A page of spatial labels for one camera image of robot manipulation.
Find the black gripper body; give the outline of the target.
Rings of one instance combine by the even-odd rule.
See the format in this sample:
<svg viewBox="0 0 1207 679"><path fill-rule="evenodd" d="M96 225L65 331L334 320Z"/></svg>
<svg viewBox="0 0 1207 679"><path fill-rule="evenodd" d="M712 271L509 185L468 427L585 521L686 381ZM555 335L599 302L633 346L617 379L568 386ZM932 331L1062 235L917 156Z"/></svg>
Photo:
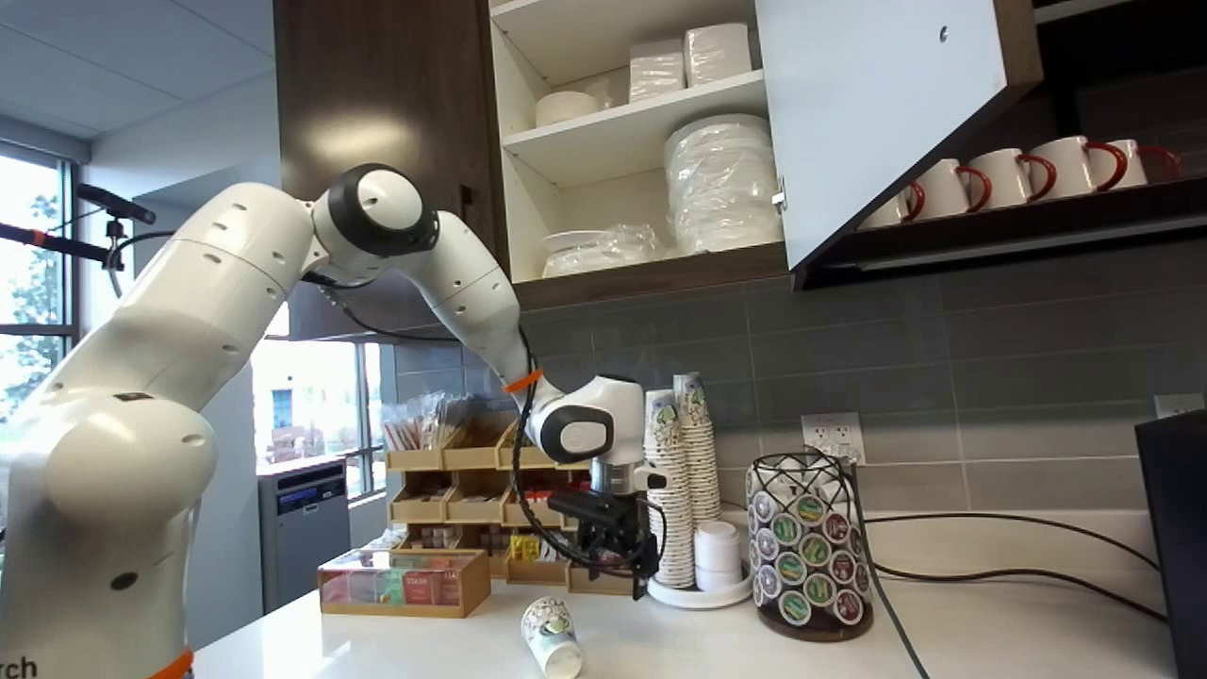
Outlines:
<svg viewBox="0 0 1207 679"><path fill-rule="evenodd" d="M555 491L551 508L574 521L566 560L588 577L649 581L659 571L653 494L666 477L637 463L588 491Z"/></svg>

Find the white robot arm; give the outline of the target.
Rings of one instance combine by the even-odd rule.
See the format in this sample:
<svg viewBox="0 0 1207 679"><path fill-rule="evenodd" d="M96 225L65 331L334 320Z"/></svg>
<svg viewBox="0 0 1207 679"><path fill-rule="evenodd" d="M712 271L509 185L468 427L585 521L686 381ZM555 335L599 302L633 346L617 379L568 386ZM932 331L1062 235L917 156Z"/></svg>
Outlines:
<svg viewBox="0 0 1207 679"><path fill-rule="evenodd" d="M551 507L577 523L559 556L642 584L654 572L642 389L555 389L521 302L460 214L369 161L302 201L240 181L150 255L118 310L23 399L2 444L2 679L187 679L184 567L216 477L211 396L248 364L302 284L406 279L521 405L521 439L592 484Z"/></svg>

